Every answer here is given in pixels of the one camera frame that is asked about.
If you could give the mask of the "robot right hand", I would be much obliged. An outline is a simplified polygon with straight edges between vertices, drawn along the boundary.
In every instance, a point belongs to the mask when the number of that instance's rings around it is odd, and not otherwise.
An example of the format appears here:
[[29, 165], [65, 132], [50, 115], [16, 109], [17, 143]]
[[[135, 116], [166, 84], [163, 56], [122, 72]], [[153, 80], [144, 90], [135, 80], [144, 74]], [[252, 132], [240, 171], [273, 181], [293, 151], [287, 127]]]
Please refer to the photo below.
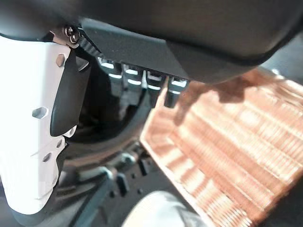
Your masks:
[[0, 190], [13, 217], [51, 216], [67, 154], [126, 142], [160, 79], [219, 83], [303, 28], [300, 0], [3, 0]]

